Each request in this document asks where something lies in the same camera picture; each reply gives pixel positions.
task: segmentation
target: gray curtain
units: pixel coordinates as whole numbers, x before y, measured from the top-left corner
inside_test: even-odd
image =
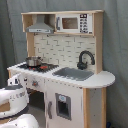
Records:
[[[7,85],[7,67],[15,64],[6,0],[0,0],[0,88]]]
[[[128,128],[128,0],[7,0],[16,62],[27,56],[21,12],[104,10],[103,66],[116,76],[107,88],[107,121]]]

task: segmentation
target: microwave window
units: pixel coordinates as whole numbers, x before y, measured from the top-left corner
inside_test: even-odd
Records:
[[[63,29],[78,29],[77,18],[62,18]]]

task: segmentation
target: white robot toy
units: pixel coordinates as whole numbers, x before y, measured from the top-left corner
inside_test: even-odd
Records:
[[[0,89],[0,106],[10,103],[10,110],[0,112],[0,120],[19,116],[28,111],[29,97],[22,74],[13,76],[8,80],[8,86]]]
[[[39,124],[31,114],[24,114],[14,121],[0,125],[0,128],[39,128]]]

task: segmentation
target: microwave door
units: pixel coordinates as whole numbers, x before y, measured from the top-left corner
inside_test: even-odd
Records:
[[[80,14],[58,14],[57,32],[80,33]]]

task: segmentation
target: toy kitchen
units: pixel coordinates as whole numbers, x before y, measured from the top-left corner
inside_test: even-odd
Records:
[[[115,76],[102,70],[103,11],[22,13],[28,58],[8,68],[27,88],[44,93],[46,128],[106,128],[106,87]]]

